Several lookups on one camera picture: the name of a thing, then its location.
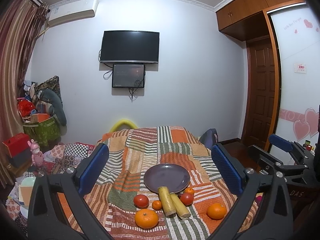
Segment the small monitor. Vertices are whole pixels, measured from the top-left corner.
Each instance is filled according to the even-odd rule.
[[[144,88],[145,65],[114,64],[112,72],[113,88]]]

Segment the sugarcane piece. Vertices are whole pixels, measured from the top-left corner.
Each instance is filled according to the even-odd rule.
[[[170,193],[170,196],[176,208],[177,215],[181,219],[188,219],[191,216],[191,214],[189,210],[186,208],[186,206],[181,202],[181,200],[175,193]]]
[[[170,215],[175,214],[176,208],[173,204],[173,201],[171,199],[168,188],[167,187],[159,187],[158,192],[159,192],[160,200],[162,203],[164,215],[166,217],[168,217]]]

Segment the sliding door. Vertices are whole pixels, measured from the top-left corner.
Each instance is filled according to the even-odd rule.
[[[306,5],[270,14],[279,45],[281,101],[276,135],[303,144],[318,140],[320,104],[320,26]],[[272,146],[270,153],[293,164],[288,153]]]

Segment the air conditioner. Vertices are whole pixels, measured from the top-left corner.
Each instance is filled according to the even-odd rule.
[[[96,15],[98,0],[80,0],[67,3],[51,10],[49,26],[91,18]]]

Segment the green bag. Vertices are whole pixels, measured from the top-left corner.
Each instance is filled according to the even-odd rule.
[[[60,137],[60,129],[54,117],[43,122],[25,123],[23,130],[31,139],[38,142],[39,146],[48,146],[48,141]]]

